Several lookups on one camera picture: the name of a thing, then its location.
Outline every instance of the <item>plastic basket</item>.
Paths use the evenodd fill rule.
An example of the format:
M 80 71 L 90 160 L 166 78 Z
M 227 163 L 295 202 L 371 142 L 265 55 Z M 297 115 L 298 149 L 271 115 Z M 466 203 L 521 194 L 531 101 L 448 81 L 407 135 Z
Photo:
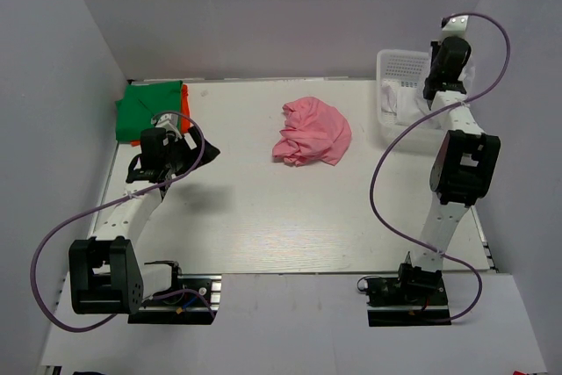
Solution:
M 389 144 L 407 126 L 396 122 L 396 114 L 382 109 L 381 87 L 388 83 L 396 92 L 416 90 L 424 69 L 429 65 L 429 54 L 408 50 L 381 50 L 377 54 L 377 121 L 380 135 Z M 441 129 L 415 128 L 397 145 L 397 149 L 417 153 L 436 153 L 443 142 Z

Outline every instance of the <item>white table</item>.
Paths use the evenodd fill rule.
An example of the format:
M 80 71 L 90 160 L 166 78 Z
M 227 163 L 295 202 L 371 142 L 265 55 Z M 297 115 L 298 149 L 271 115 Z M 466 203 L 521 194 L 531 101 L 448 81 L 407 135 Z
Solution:
M 450 310 L 474 297 L 472 274 L 443 276 Z M 126 315 L 85 334 L 51 328 L 44 365 L 62 375 L 509 375 L 544 371 L 515 281 L 484 275 L 480 303 L 449 327 L 370 328 L 352 275 L 226 275 L 211 326 L 127 325 Z M 100 315 L 59 317 L 86 325 Z
M 189 83 L 191 116 L 219 157 L 174 184 L 135 247 L 139 262 L 177 260 L 184 272 L 396 271 L 411 245 L 369 206 L 369 183 L 384 150 L 374 81 L 283 80 Z M 273 162 L 284 103 L 314 96 L 348 119 L 353 140 L 332 167 Z M 105 196 L 123 194 L 140 147 L 119 146 Z M 389 221 L 418 235 L 430 203 L 432 155 L 392 154 L 377 185 Z M 110 211 L 100 215 L 103 223 Z M 489 269 L 475 212 L 462 219 L 449 252 Z M 464 270 L 445 263 L 446 270 Z
M 222 154 L 172 186 L 135 248 L 139 262 L 176 259 L 190 273 L 396 271 L 409 245 L 378 224 L 368 202 L 383 150 L 374 87 L 369 81 L 191 83 L 191 114 Z M 351 125 L 353 141 L 335 167 L 318 162 L 295 169 L 271 160 L 282 105 L 306 95 L 336 106 Z M 106 199 L 122 194 L 137 152 L 119 147 Z M 407 233 L 420 233 L 429 209 L 433 160 L 396 153 L 383 169 L 377 200 Z M 475 219 L 463 218 L 450 253 L 485 270 Z M 51 327 L 41 364 L 62 365 L 63 375 L 544 371 L 511 276 L 484 275 L 482 299 L 461 322 L 416 328 L 369 328 L 357 277 L 226 274 L 211 327 L 127 325 L 125 315 L 80 335 Z M 472 300 L 475 277 L 449 273 L 444 281 L 457 313 Z M 75 326 L 100 319 L 74 314 L 68 278 L 56 314 Z

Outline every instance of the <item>folded cloth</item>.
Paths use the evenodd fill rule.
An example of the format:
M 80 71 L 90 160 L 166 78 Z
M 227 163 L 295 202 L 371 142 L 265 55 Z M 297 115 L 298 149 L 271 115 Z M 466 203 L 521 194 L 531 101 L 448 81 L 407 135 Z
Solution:
M 273 147 L 273 157 L 301 166 L 322 160 L 335 166 L 351 142 L 348 121 L 335 107 L 315 97 L 303 97 L 283 106 L 283 139 Z
M 187 88 L 187 85 L 182 85 L 182 104 L 181 104 L 181 110 L 180 112 L 187 115 L 187 117 L 191 117 L 191 113 L 190 113 L 190 104 L 187 101 L 187 97 L 189 96 L 189 89 Z M 187 133 L 187 131 L 189 130 L 189 128 L 191 127 L 191 122 L 188 119 L 183 119 L 183 118 L 179 118 L 179 130 L 181 133 Z M 138 147 L 141 144 L 141 141 L 139 140 L 135 140 L 135 141 L 131 141 L 131 145 L 133 147 Z
M 180 111 L 182 82 L 128 85 L 117 105 L 117 141 L 135 141 L 144 129 L 153 127 L 151 119 L 164 110 Z

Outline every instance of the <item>white wall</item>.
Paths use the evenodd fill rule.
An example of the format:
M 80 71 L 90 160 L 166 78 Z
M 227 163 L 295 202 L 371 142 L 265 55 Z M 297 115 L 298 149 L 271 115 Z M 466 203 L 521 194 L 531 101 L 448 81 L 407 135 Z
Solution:
M 126 82 L 83 0 L 0 0 L 0 11 L 0 362 L 19 375 L 34 373 L 48 327 L 29 286 L 32 253 L 96 202 Z M 64 231 L 40 260 L 51 307 L 68 245 L 88 225 Z
M 478 0 L 85 0 L 127 78 L 374 76 Z
M 480 0 L 477 11 L 498 18 L 513 42 L 505 79 L 473 106 L 502 142 L 480 217 L 494 260 L 515 276 L 549 373 L 562 374 L 562 3 Z M 504 48 L 490 25 L 475 20 L 469 37 L 483 89 Z

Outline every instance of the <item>crumpled cloth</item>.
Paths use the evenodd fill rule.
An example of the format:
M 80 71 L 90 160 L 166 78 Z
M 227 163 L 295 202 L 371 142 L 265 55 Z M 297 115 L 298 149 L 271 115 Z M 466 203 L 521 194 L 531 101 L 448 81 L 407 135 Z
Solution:
M 335 166 L 351 142 L 348 121 L 335 107 L 315 97 L 303 97 L 283 106 L 283 139 L 273 147 L 273 157 L 301 166 L 322 160 Z
M 416 120 L 429 114 L 427 102 L 423 97 L 417 101 L 416 88 L 399 87 L 395 90 L 389 83 L 383 81 L 380 85 L 380 99 L 383 112 L 396 115 L 396 124 L 410 126 Z M 420 127 L 436 129 L 439 127 L 437 119 L 423 122 Z

